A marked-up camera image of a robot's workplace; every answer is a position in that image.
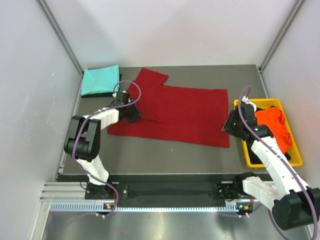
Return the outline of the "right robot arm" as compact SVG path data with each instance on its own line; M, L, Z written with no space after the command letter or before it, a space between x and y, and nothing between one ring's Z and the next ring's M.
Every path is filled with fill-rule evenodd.
M289 164L276 138L265 124L258 124L254 106L241 102L232 110L222 128L227 134L246 141L259 158L275 186L270 186L253 172L235 177L233 192L260 201L281 230L318 224L320 190L312 188Z

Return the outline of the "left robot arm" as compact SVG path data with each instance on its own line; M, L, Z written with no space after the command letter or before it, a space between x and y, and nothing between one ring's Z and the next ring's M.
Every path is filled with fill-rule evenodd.
M128 92L116 92L110 105L90 115L75 115L70 119L64 140L64 152L88 177L86 192L89 198L108 199L115 197L110 173L99 156L101 132L121 120L131 124L142 116Z

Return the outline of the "dark red t-shirt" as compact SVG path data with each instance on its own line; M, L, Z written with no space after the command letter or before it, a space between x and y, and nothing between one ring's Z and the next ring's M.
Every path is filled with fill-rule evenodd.
M126 90L139 98L142 117L112 124L108 134L229 148L229 135L222 131L229 114L228 91L165 85L168 78L143 67Z

